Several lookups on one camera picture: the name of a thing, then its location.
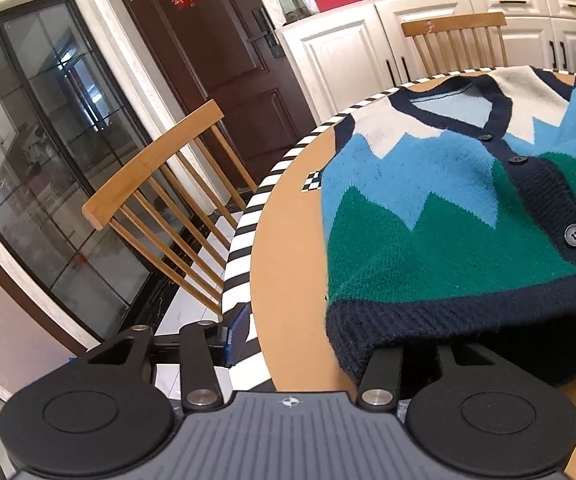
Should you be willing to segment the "blue green knitted vest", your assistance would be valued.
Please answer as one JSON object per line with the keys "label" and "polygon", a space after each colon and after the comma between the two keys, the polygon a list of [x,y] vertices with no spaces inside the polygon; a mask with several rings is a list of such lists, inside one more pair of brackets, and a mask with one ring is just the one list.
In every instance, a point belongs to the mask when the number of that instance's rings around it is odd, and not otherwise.
{"label": "blue green knitted vest", "polygon": [[397,88],[333,138],[326,333],[347,376],[380,347],[473,342],[548,384],[576,379],[576,76]]}

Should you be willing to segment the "wooden chair by glass door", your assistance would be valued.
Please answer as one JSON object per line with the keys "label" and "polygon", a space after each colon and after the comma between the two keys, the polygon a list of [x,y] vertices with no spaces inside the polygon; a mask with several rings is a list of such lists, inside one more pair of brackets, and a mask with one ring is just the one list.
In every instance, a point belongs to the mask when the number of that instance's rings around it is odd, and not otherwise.
{"label": "wooden chair by glass door", "polygon": [[202,134],[210,131],[248,189],[257,190],[257,183],[218,126],[223,118],[217,103],[207,101],[139,152],[82,205],[82,215],[95,230],[114,231],[218,318],[224,313],[222,274],[226,267],[218,248],[228,249],[230,241],[173,174],[169,161],[177,160],[227,223],[237,226],[227,203],[181,153],[195,144],[229,199],[245,209],[242,194],[202,140]]}

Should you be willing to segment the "black framed glass door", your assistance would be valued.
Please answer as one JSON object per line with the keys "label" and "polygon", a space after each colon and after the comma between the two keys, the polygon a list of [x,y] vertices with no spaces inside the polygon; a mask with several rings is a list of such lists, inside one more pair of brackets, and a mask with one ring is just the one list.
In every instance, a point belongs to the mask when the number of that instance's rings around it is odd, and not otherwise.
{"label": "black framed glass door", "polygon": [[147,144],[73,0],[0,13],[0,243],[92,336],[158,326],[177,286],[82,205]]}

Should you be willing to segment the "white kitchen cabinets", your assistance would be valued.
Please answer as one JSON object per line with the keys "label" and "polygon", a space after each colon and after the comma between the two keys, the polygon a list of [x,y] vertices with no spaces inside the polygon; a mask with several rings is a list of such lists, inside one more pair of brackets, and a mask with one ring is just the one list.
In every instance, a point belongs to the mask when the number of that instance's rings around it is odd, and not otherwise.
{"label": "white kitchen cabinets", "polygon": [[[489,32],[408,38],[407,22],[497,13]],[[466,68],[532,65],[576,71],[576,0],[365,0],[279,29],[317,122],[381,90]]]}

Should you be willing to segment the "dark brown entrance door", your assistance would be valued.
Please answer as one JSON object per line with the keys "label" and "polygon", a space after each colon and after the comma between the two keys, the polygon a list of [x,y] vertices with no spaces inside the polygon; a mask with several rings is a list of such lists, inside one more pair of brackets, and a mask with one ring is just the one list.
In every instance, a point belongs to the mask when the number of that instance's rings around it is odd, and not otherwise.
{"label": "dark brown entrance door", "polygon": [[213,100],[225,138],[261,182],[315,122],[262,0],[123,0],[185,112]]}

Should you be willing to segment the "wooden chair by cabinets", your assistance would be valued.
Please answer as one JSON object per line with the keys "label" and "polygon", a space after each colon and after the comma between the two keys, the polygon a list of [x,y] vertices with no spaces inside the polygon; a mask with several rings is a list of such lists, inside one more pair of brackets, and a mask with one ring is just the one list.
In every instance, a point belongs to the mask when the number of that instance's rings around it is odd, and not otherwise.
{"label": "wooden chair by cabinets", "polygon": [[404,22],[403,35],[413,41],[425,74],[507,67],[502,12],[471,13]]}

